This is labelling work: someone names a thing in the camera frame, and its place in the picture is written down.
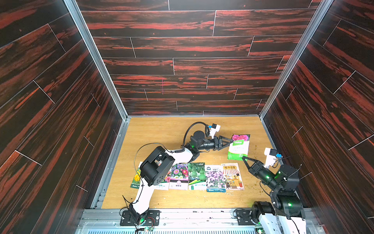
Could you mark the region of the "magenta flower seed packet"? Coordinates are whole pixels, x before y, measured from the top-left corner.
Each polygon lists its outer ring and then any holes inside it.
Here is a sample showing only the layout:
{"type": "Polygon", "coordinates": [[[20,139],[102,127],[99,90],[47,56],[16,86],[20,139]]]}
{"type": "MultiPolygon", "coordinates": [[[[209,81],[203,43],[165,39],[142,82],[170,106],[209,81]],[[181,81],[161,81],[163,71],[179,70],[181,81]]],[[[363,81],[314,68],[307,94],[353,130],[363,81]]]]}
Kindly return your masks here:
{"type": "Polygon", "coordinates": [[[250,135],[233,135],[228,149],[228,160],[242,160],[248,156],[250,135]]]}

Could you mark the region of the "orange striped seed packet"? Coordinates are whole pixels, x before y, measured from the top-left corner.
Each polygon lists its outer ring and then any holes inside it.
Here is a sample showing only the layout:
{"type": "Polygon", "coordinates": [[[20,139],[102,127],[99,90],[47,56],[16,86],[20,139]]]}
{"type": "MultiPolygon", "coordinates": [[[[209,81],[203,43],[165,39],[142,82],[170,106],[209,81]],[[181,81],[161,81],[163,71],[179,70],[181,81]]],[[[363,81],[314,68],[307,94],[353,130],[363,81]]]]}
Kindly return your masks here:
{"type": "Polygon", "coordinates": [[[244,190],[238,163],[223,163],[221,165],[224,170],[227,190],[244,190]]]}

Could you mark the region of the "purple flowers seed packet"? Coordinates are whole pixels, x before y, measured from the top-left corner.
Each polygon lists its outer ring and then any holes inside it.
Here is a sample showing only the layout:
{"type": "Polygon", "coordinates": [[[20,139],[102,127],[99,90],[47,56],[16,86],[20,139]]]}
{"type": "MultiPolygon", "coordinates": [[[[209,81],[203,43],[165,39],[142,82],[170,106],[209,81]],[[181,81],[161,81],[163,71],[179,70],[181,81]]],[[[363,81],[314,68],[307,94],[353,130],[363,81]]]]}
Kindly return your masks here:
{"type": "Polygon", "coordinates": [[[226,192],[226,178],[222,165],[205,165],[207,192],[226,192]]]}

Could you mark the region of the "green gourd seed packet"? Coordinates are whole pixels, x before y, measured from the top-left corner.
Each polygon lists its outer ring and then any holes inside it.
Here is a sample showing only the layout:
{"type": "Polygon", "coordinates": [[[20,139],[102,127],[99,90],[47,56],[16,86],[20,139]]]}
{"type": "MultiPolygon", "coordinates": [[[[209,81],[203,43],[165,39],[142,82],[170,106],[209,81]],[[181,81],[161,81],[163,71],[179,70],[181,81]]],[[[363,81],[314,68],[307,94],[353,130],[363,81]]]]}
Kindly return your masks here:
{"type": "Polygon", "coordinates": [[[206,172],[204,162],[188,163],[189,190],[206,190],[206,172]]]}

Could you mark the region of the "purple pink asters seed packet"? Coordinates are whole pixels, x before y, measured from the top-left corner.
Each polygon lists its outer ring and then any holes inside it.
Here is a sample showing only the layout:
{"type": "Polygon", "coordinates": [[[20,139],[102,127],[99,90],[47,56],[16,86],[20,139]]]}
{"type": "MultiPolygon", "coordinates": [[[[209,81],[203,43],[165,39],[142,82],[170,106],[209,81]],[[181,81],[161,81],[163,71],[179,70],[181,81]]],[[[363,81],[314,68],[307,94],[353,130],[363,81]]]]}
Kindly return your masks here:
{"type": "Polygon", "coordinates": [[[169,189],[188,190],[189,187],[189,170],[187,163],[173,165],[167,177],[169,189]]]}

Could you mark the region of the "yellow flower seed packet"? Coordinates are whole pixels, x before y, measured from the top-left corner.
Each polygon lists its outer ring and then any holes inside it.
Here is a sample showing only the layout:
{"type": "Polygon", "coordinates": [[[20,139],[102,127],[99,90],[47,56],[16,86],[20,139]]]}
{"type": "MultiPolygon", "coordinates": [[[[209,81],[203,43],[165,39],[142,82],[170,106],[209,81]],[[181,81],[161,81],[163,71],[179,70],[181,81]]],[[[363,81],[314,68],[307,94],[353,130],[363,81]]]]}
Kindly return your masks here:
{"type": "Polygon", "coordinates": [[[133,180],[132,180],[131,185],[130,185],[131,188],[139,189],[139,187],[141,185],[140,166],[141,166],[142,163],[143,163],[142,161],[139,163],[138,169],[137,169],[137,171],[135,173],[135,176],[133,177],[133,180]]]}

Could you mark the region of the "mixed roses seed packet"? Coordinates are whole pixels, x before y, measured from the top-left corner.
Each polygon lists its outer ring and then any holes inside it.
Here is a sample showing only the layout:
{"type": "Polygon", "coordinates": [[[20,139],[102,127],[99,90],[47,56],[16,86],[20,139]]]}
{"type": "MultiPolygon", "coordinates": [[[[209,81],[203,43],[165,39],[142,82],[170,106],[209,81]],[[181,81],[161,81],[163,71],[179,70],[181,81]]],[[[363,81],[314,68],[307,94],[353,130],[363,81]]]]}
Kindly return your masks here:
{"type": "Polygon", "coordinates": [[[170,172],[167,173],[165,179],[161,183],[156,185],[155,189],[167,191],[169,190],[169,183],[170,183],[170,172]]]}

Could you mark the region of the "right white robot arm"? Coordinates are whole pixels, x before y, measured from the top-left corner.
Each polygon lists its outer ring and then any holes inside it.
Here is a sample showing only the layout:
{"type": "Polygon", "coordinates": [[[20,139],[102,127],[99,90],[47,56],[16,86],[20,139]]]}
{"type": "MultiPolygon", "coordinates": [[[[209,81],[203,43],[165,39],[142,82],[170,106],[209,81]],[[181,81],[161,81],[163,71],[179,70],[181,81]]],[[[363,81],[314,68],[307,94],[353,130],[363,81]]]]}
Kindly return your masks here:
{"type": "Polygon", "coordinates": [[[256,201],[251,208],[251,221],[260,224],[266,234],[305,234],[305,212],[296,195],[299,171],[282,164],[277,173],[272,173],[256,159],[242,157],[248,171],[271,189],[270,202],[256,201]]]}

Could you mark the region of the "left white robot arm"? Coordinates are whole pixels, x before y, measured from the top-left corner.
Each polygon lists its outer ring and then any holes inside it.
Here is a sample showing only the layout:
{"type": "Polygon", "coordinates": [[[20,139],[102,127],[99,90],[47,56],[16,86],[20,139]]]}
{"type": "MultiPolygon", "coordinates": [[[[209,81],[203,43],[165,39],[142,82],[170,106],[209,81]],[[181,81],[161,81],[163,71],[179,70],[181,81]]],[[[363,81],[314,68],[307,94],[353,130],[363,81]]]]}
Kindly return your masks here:
{"type": "Polygon", "coordinates": [[[141,185],[136,199],[129,205],[131,216],[136,221],[145,217],[156,185],[166,177],[173,165],[193,162],[199,157],[201,150],[219,151],[232,142],[232,139],[223,136],[206,138],[204,132],[196,131],[190,137],[190,142],[179,150],[168,150],[160,143],[140,165],[141,185]]]}

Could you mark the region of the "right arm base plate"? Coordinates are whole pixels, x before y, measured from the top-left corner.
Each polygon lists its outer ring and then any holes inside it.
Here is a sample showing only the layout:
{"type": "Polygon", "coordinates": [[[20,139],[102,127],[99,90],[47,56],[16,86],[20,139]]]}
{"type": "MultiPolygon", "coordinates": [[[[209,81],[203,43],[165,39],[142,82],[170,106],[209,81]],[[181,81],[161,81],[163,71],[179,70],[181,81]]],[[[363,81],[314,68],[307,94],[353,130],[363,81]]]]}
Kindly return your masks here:
{"type": "Polygon", "coordinates": [[[237,219],[239,226],[254,226],[257,225],[251,217],[252,210],[237,208],[233,211],[234,218],[237,219]]]}

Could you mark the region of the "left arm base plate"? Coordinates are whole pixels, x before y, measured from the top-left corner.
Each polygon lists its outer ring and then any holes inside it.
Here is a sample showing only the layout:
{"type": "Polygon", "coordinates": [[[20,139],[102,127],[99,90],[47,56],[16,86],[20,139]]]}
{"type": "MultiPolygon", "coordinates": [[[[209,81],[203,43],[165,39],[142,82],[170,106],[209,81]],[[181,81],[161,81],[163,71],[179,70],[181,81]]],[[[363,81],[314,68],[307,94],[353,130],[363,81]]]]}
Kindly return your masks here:
{"type": "Polygon", "coordinates": [[[121,213],[120,226],[158,226],[160,221],[159,210],[147,210],[143,214],[123,210],[121,213]]]}

